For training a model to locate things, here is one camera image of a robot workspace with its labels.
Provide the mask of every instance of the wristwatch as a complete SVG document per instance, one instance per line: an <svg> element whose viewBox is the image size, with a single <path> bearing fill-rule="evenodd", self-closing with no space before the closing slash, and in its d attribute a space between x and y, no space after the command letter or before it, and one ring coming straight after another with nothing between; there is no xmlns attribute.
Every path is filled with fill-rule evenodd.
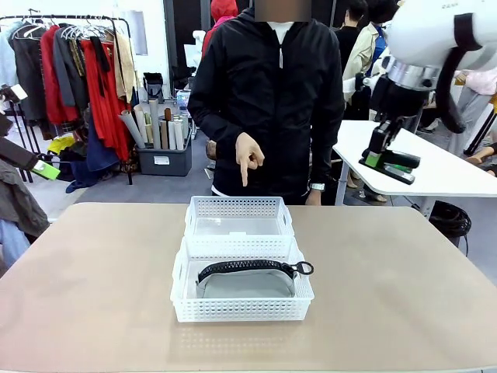
<svg viewBox="0 0 497 373"><path fill-rule="evenodd" d="M324 192L325 191L325 184L324 183L312 183L311 189L319 190L320 192Z"/></svg>

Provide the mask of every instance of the gray plastic crate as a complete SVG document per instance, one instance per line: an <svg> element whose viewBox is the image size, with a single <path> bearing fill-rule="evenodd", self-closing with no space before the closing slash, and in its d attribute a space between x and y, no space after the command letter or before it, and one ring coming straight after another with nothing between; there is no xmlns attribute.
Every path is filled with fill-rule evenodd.
<svg viewBox="0 0 497 373"><path fill-rule="evenodd" d="M192 168L191 128L184 150L137 149L144 175L186 176Z"/></svg>

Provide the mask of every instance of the red jacket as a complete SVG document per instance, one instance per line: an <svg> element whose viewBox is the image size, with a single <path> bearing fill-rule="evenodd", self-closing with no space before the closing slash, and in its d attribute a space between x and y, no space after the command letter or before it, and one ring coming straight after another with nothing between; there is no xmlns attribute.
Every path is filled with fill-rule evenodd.
<svg viewBox="0 0 497 373"><path fill-rule="evenodd" d="M54 35L59 29L59 26L52 26L40 41L47 116L52 124L72 122L79 117L75 107L64 106L62 103L61 89L54 68Z"/></svg>
<svg viewBox="0 0 497 373"><path fill-rule="evenodd" d="M210 38L216 28L238 15L236 0L212 0L212 3L210 4L210 13L212 14L212 18L214 18L214 21L216 21L216 24L205 34L202 44L202 57L205 56L205 53L207 52Z"/></svg>

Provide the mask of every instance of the white plastic basket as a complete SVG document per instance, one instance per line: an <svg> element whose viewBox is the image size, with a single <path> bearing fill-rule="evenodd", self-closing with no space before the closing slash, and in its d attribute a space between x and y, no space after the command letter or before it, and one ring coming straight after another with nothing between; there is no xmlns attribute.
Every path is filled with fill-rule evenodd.
<svg viewBox="0 0 497 373"><path fill-rule="evenodd" d="M308 276L295 279L294 298L197 299L196 279L208 265L227 260L304 261L294 237L184 237L172 272L171 301L179 322L303 320L314 299Z"/></svg>
<svg viewBox="0 0 497 373"><path fill-rule="evenodd" d="M192 197L185 235L294 235L281 197Z"/></svg>

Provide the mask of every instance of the gray pouch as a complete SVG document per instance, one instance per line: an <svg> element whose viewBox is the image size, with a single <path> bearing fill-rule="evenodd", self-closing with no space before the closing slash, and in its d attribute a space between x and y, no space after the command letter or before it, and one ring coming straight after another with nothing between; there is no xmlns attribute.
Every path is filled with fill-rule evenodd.
<svg viewBox="0 0 497 373"><path fill-rule="evenodd" d="M294 279L309 275L308 262L293 266L275 260L234 260L211 264L199 273L197 298L292 298Z"/></svg>

